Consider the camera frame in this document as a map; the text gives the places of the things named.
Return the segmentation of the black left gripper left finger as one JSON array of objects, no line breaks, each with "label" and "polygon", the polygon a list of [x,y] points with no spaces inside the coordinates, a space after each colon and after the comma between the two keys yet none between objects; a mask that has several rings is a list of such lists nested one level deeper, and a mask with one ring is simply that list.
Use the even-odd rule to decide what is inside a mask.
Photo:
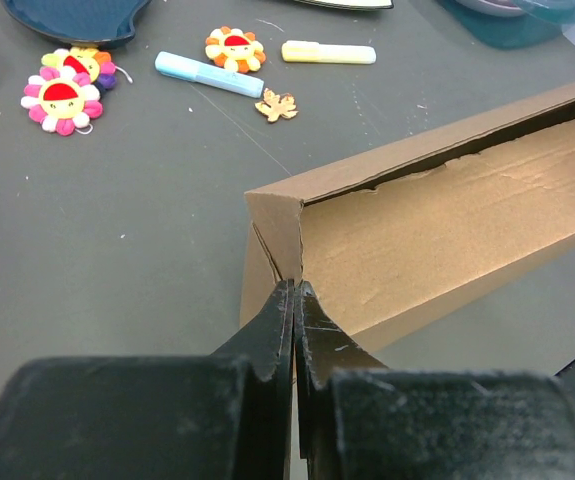
[{"label": "black left gripper left finger", "polygon": [[0,395],[0,479],[285,479],[295,287],[204,356],[42,358]]}]

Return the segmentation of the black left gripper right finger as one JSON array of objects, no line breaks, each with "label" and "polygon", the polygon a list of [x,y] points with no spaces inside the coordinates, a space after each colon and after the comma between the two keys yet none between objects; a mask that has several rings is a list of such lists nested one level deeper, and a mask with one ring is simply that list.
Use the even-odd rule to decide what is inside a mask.
[{"label": "black left gripper right finger", "polygon": [[387,367],[294,298],[300,454],[312,479],[575,479],[575,405],[525,371]]}]

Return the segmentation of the brown cardboard box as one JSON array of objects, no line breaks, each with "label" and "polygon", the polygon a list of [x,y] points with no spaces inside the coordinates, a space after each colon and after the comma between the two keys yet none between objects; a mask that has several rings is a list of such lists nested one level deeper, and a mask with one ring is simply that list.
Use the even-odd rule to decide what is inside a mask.
[{"label": "brown cardboard box", "polygon": [[575,247],[575,82],[269,184],[240,319],[281,281],[376,350]]}]

